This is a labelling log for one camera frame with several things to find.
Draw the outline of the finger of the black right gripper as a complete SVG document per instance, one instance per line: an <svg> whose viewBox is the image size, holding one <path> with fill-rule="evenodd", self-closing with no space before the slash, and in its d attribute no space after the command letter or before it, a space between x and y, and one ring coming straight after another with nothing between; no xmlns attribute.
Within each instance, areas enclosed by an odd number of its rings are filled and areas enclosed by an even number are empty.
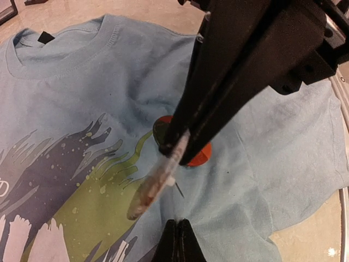
<svg viewBox="0 0 349 262"><path fill-rule="evenodd" d="M209 5L195 39L183 95L159 151L168 156L189 131L185 157L195 157L227 124L214 107L234 64L234 5Z"/></svg>

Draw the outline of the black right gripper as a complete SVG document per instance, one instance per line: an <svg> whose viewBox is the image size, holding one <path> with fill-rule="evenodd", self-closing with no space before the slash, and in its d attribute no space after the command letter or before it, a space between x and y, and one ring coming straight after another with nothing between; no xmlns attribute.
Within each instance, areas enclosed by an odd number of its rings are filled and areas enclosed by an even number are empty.
<svg viewBox="0 0 349 262"><path fill-rule="evenodd" d="M190 139L188 164L230 119L267 86L280 94L332 75L346 45L326 39L331 18L348 22L331 1L199 1L205 15L194 42L178 132Z"/></svg>

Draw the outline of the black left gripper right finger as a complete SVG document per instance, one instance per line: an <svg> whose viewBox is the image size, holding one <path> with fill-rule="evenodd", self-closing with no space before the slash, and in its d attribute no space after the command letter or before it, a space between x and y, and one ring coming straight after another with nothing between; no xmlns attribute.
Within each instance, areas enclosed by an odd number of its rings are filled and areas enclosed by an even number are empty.
<svg viewBox="0 0 349 262"><path fill-rule="evenodd" d="M206 262L190 222L182 219L178 231L178 261Z"/></svg>

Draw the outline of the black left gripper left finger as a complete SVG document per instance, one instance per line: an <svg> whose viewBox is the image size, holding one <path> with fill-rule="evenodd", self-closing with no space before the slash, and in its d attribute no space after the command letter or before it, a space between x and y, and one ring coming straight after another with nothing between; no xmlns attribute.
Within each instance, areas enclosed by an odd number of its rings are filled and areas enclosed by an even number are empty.
<svg viewBox="0 0 349 262"><path fill-rule="evenodd" d="M177 222L169 219L154 253L154 262L177 261Z"/></svg>

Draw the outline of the round orange button brooch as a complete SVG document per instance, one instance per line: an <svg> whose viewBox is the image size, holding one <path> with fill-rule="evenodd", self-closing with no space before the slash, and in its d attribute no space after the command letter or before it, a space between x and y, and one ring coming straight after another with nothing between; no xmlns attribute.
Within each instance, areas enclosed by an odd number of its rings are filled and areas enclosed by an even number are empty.
<svg viewBox="0 0 349 262"><path fill-rule="evenodd" d="M153 124L153 136L155 142L160 146L164 142L167 128L173 116L167 115L158 118ZM212 144L209 142L188 164L189 167L197 167L205 164L212 156Z"/></svg>

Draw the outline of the light blue printed t-shirt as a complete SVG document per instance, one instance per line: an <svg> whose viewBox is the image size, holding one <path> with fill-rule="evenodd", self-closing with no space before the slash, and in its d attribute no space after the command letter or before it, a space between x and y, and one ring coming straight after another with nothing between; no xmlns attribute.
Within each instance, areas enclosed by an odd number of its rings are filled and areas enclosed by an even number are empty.
<svg viewBox="0 0 349 262"><path fill-rule="evenodd" d="M151 261L174 218L190 221L193 261L280 261L271 234L348 185L330 82L287 96L266 88L212 140L208 161L179 168L177 185L128 220L193 43L104 15L46 44L24 29L1 45L1 261Z"/></svg>

